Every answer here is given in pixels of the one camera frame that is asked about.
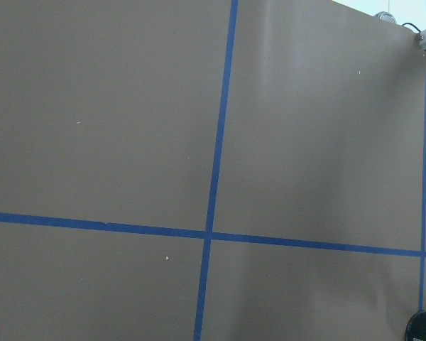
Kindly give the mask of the black mesh pen cup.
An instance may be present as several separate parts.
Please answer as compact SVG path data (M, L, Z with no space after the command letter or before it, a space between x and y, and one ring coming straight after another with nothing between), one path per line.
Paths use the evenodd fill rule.
M409 319L404 340L426 341L426 311L417 312Z

